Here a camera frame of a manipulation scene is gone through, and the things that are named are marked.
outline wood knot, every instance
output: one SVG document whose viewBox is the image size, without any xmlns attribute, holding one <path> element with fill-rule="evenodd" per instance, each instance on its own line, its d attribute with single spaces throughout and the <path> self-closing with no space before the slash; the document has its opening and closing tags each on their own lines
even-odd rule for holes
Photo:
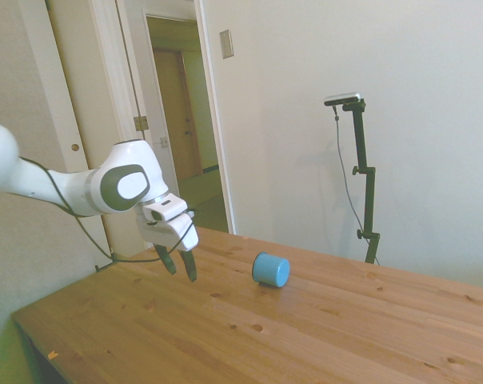
<svg viewBox="0 0 483 384">
<path fill-rule="evenodd" d="M 146 308 L 149 312 L 154 311 L 156 308 L 156 300 L 149 300 L 145 305 L 144 308 Z"/>
<path fill-rule="evenodd" d="M 335 316 L 341 316 L 341 312 L 338 310 L 330 310 L 328 308 L 320 308 L 321 312 L 326 312 L 327 314 L 333 314 Z"/>
</svg>

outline door hinge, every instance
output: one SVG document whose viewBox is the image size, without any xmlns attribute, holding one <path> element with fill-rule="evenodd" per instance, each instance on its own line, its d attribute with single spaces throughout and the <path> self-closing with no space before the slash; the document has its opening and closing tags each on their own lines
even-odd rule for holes
<svg viewBox="0 0 483 384">
<path fill-rule="evenodd" d="M 135 130 L 138 132 L 142 132 L 143 130 L 148 130 L 149 126 L 147 125 L 147 116 L 137 116 L 133 118 L 135 121 Z"/>
</svg>

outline black stand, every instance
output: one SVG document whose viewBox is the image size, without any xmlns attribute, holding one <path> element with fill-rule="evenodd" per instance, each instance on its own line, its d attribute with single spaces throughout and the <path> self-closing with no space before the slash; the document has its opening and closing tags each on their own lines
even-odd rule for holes
<svg viewBox="0 0 483 384">
<path fill-rule="evenodd" d="M 366 161 L 366 147 L 364 141 L 364 128 L 362 125 L 362 112 L 364 112 L 366 103 L 364 98 L 359 102 L 345 104 L 344 111 L 352 111 L 353 127 L 355 128 L 355 145 L 357 147 L 357 161 L 358 167 L 353 168 L 353 174 L 366 175 L 366 194 L 365 194 L 365 208 L 364 208 L 364 229 L 357 230 L 358 238 L 365 238 L 369 240 L 368 252 L 366 253 L 365 262 L 371 264 L 375 263 L 377 256 L 378 242 L 380 241 L 380 234 L 373 232 L 373 204 L 375 200 L 375 172 L 376 169 L 368 166 Z"/>
</svg>

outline doorway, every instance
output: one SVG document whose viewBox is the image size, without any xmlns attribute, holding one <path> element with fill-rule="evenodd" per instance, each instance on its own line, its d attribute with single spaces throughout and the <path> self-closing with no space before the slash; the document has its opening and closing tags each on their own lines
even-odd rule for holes
<svg viewBox="0 0 483 384">
<path fill-rule="evenodd" d="M 197 226 L 228 232 L 196 22 L 147 18 L 181 198 Z"/>
</svg>

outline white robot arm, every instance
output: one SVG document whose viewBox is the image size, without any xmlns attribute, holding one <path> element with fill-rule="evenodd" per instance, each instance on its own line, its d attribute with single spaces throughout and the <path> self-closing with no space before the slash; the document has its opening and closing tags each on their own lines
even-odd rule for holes
<svg viewBox="0 0 483 384">
<path fill-rule="evenodd" d="M 198 235 L 186 202 L 169 192 L 153 150 L 143 140 L 116 144 L 95 170 L 62 174 L 20 158 L 11 132 L 0 126 L 0 190 L 52 202 L 78 217 L 116 214 L 134 207 L 142 238 L 152 242 L 167 270 L 176 246 L 191 281 L 197 278 L 191 250 Z"/>
</svg>

